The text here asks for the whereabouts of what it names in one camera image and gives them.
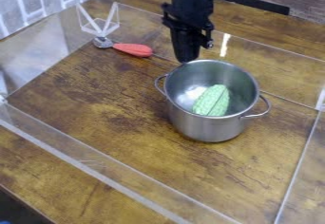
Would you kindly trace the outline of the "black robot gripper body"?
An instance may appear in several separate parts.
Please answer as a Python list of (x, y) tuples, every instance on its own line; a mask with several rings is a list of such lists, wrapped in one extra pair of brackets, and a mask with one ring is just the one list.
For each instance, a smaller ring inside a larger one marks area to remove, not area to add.
[(172, 0), (162, 4), (164, 17), (204, 30), (213, 30), (213, 0)]

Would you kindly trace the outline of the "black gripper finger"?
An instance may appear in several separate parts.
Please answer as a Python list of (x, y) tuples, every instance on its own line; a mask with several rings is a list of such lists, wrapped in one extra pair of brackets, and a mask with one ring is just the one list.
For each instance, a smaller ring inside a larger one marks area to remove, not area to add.
[(200, 29), (177, 29), (175, 31), (175, 53), (181, 63), (196, 60), (201, 48), (213, 47), (212, 32), (203, 33)]
[(177, 29), (173, 27), (171, 28), (171, 36), (172, 36), (172, 44), (173, 48), (179, 48), (179, 34), (177, 34)]

